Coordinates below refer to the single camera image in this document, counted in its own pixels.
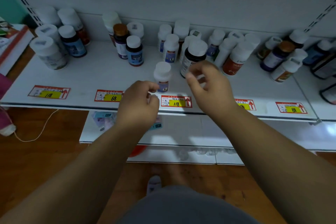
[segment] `hand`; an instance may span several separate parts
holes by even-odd
[[[223,118],[232,108],[239,107],[233,97],[229,80],[217,67],[208,61],[201,61],[189,68],[185,78],[196,99],[199,108],[210,118]],[[203,74],[199,80],[196,76]]]
[[[150,92],[159,86],[154,82],[136,81],[124,93],[118,108],[115,125],[128,130],[145,133],[155,122],[159,111],[159,99]]]

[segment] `forearm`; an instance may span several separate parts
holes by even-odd
[[[96,223],[143,134],[114,126],[0,223]]]
[[[334,222],[335,168],[239,106],[214,121],[289,223]]]

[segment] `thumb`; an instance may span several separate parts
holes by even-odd
[[[204,92],[204,90],[200,86],[198,80],[196,79],[196,77],[192,73],[188,72],[185,75],[185,78],[186,78],[187,83],[188,83],[193,95],[195,96],[195,98],[197,98],[200,94],[202,94]]]
[[[159,107],[160,107],[160,100],[157,97],[157,95],[152,94],[149,98],[148,105],[150,108],[156,112],[156,114],[159,112]]]

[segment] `foot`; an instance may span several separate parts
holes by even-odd
[[[161,178],[158,175],[152,176],[147,184],[147,196],[162,188]]]

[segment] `right hand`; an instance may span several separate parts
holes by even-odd
[[[239,107],[233,97],[229,80],[209,61],[201,61],[189,68],[185,78],[199,108],[210,118],[222,118]],[[199,80],[196,76],[203,74]]]

